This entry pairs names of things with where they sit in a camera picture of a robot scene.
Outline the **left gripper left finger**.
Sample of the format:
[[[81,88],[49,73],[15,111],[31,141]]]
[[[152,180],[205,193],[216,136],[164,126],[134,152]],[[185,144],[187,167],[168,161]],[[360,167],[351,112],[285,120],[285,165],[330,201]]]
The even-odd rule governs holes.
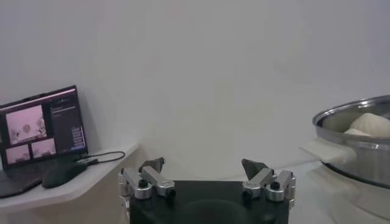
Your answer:
[[[162,174],[165,164],[164,157],[145,161],[141,167],[126,167],[118,173],[119,195],[128,200],[133,197],[137,200],[148,200],[153,194],[167,198],[176,196],[176,184],[166,179]]]

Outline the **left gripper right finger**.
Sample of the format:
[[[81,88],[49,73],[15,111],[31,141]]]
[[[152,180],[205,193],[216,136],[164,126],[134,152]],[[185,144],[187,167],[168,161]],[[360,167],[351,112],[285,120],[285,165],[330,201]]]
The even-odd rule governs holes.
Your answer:
[[[275,173],[265,163],[242,159],[247,181],[243,182],[243,199],[251,201],[263,194],[269,201],[295,201],[296,176],[288,170]]]

